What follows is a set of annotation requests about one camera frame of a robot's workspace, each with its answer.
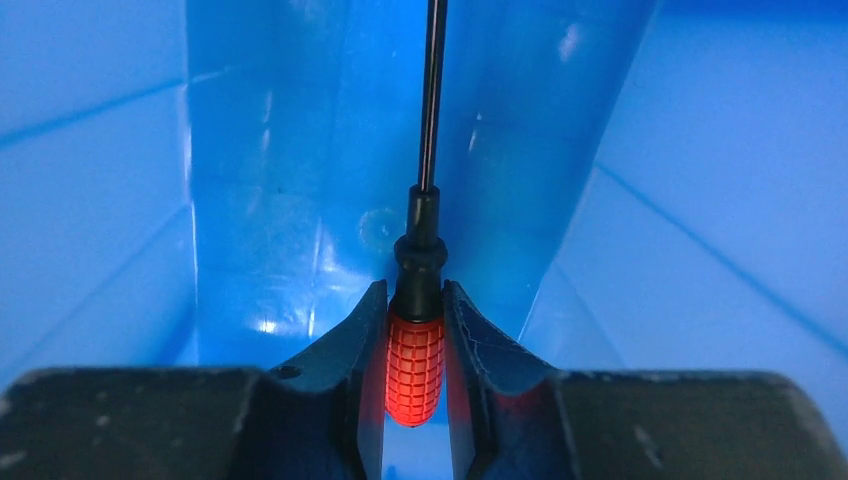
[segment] blue background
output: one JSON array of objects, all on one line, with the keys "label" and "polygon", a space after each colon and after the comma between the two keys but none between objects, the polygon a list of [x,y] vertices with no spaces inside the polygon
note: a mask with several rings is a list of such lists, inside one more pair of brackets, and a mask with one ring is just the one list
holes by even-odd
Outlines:
[{"label": "blue background", "polygon": [[[451,1],[445,275],[562,368],[783,372],[844,447],[848,11],[653,7]],[[0,384],[268,367],[393,278],[425,15],[0,0]],[[387,477],[444,478],[446,442],[443,409],[389,423]]]}]

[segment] screwdriver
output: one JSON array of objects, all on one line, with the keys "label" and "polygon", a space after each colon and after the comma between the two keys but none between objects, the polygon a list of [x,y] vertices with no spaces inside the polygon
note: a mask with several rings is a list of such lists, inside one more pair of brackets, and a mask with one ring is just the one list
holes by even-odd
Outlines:
[{"label": "screwdriver", "polygon": [[447,0],[429,0],[418,183],[409,189],[406,233],[395,243],[399,270],[388,313],[386,411],[407,427],[433,416],[444,372],[441,269],[448,251],[439,238],[439,189],[433,180],[446,21]]}]

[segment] blue plastic bin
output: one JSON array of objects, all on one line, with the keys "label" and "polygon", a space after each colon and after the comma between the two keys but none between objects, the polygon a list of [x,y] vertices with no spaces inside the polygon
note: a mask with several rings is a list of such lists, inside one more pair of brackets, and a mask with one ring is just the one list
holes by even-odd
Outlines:
[{"label": "blue plastic bin", "polygon": [[[845,448],[848,8],[654,6],[451,0],[445,275],[561,368],[784,373]],[[0,0],[0,386],[270,367],[393,279],[425,14]],[[388,422],[386,477],[447,438]]]}]

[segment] blue plastic wall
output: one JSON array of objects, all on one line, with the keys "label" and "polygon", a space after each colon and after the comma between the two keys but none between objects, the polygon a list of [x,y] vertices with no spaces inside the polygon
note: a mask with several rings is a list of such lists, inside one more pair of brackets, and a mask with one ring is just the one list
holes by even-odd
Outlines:
[{"label": "blue plastic wall", "polygon": [[[848,445],[848,12],[669,0],[636,53],[652,6],[452,0],[445,273],[564,368],[788,374]],[[0,0],[0,385],[271,366],[393,278],[425,13]],[[385,443],[449,476],[443,410]]]}]

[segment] black metal shaft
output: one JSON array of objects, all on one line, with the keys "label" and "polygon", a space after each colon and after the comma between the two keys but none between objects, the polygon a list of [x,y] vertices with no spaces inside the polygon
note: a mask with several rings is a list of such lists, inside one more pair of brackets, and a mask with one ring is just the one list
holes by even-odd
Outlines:
[{"label": "black metal shaft", "polygon": [[427,45],[424,61],[424,101],[421,112],[421,151],[418,157],[418,188],[429,192],[436,172],[436,136],[439,131],[439,102],[448,1],[429,0]]}]

